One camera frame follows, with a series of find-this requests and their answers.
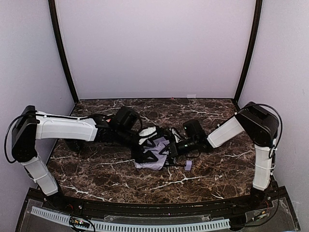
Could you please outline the lavender folding umbrella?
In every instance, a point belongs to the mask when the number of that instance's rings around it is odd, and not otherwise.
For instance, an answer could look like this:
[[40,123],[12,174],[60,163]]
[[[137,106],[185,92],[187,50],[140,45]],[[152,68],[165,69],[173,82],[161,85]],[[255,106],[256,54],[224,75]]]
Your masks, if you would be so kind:
[[134,165],[137,169],[149,169],[160,171],[163,167],[183,167],[185,171],[192,169],[192,161],[186,160],[185,163],[177,163],[176,158],[172,157],[174,142],[170,142],[164,137],[145,141],[144,151],[134,158]]

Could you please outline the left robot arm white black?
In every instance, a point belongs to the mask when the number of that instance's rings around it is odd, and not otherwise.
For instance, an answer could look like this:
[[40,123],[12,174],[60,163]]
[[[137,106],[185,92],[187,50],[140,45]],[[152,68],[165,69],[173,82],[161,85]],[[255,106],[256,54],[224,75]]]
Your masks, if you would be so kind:
[[47,197],[60,194],[60,186],[48,170],[36,149],[40,140],[65,140],[72,150],[79,150],[83,142],[118,143],[131,151],[136,163],[157,162],[145,142],[158,134],[156,126],[133,130],[142,123],[133,109],[122,106],[116,114],[64,116],[38,111],[28,105],[12,120],[4,137],[3,151],[8,163],[20,163]]

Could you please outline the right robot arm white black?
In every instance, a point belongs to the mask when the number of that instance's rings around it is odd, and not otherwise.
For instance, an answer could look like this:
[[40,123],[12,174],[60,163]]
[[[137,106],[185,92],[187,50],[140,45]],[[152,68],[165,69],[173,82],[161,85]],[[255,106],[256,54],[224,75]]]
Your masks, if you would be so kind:
[[210,134],[206,134],[195,119],[185,122],[183,127],[187,139],[171,141],[162,152],[167,151],[171,158],[194,150],[209,153],[244,132],[255,148],[253,188],[259,191],[268,188],[275,168],[275,152],[283,131],[282,118],[275,108],[251,101]]

